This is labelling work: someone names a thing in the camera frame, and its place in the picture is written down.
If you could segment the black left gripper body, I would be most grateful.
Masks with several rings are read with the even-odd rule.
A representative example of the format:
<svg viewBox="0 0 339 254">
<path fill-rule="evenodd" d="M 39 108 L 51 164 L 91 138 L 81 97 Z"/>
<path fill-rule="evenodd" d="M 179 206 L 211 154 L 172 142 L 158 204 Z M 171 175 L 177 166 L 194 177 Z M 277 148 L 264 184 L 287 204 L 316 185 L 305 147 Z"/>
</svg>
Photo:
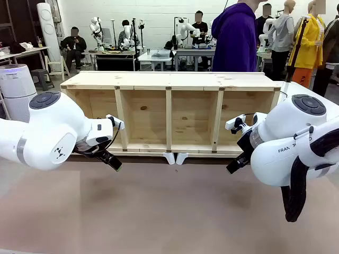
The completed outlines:
<svg viewBox="0 0 339 254">
<path fill-rule="evenodd" d="M 75 147 L 74 153 L 84 155 L 89 158 L 111 159 L 111 154 L 106 150 L 105 146 L 103 145 L 96 145 L 94 147 L 90 147 L 86 151 L 80 151 L 80 147 Z"/>
</svg>

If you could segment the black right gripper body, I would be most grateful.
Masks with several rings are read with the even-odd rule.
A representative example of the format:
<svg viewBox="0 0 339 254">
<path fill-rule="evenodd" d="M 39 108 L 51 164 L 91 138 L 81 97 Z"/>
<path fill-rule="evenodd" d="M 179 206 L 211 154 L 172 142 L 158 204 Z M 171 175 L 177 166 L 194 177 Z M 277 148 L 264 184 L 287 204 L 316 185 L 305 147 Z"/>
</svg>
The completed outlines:
<svg viewBox="0 0 339 254">
<path fill-rule="evenodd" d="M 243 151 L 237 159 L 250 159 L 251 155 L 254 151 L 253 146 L 251 145 L 251 134 L 252 131 L 247 131 L 246 133 L 243 133 L 241 138 L 237 141 L 238 146 Z"/>
</svg>

